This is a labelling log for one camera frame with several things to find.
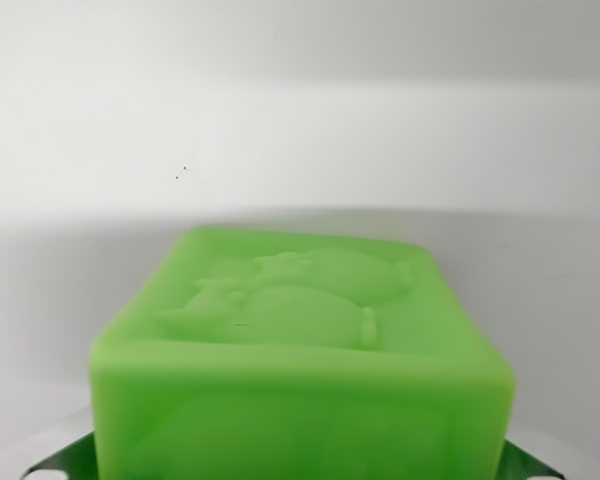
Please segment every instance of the soap top surface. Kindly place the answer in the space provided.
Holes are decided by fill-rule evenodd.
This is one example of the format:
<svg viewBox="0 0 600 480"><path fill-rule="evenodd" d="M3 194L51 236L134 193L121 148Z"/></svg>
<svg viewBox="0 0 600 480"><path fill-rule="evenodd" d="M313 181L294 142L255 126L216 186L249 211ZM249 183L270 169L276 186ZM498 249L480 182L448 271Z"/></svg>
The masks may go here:
<svg viewBox="0 0 600 480"><path fill-rule="evenodd" d="M248 230L184 234L99 338L134 341L500 362L424 249Z"/></svg>

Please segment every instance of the green soap bar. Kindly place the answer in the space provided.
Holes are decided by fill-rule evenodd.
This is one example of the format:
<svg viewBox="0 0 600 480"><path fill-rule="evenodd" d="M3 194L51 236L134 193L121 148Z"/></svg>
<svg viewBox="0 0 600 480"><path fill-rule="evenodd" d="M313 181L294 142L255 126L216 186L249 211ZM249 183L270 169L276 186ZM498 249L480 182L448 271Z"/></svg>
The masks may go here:
<svg viewBox="0 0 600 480"><path fill-rule="evenodd" d="M101 480L491 480L514 376L425 250L186 233L95 341Z"/></svg>

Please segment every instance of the white backdrop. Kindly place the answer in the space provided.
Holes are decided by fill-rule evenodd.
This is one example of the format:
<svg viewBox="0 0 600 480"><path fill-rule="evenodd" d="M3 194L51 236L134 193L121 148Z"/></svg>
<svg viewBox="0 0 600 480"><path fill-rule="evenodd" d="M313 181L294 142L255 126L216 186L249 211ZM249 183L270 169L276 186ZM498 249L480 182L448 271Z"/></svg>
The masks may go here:
<svg viewBox="0 0 600 480"><path fill-rule="evenodd" d="M0 2L0 448L178 231L292 206L433 250L516 424L600 461L600 3L553 1Z"/></svg>

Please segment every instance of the embossed animal figure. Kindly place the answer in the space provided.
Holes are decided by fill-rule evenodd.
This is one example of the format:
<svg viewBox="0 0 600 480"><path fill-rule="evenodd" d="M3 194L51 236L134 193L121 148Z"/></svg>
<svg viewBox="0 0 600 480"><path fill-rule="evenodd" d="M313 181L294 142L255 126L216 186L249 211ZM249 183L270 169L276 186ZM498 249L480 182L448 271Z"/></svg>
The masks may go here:
<svg viewBox="0 0 600 480"><path fill-rule="evenodd" d="M182 308L163 314L167 329L192 340L374 349L372 305L403 294L407 265L344 249L284 252L254 259L249 279L209 278Z"/></svg>

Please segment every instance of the white surface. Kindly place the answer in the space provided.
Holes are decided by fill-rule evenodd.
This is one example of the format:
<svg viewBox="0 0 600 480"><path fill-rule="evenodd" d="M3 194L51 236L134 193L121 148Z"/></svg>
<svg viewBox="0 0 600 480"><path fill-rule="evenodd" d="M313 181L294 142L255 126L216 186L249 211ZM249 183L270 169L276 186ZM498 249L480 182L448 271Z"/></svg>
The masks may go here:
<svg viewBox="0 0 600 480"><path fill-rule="evenodd" d="M176 231L266 205L400 208L287 228L431 248L600 460L600 2L0 2L0 448Z"/></svg>

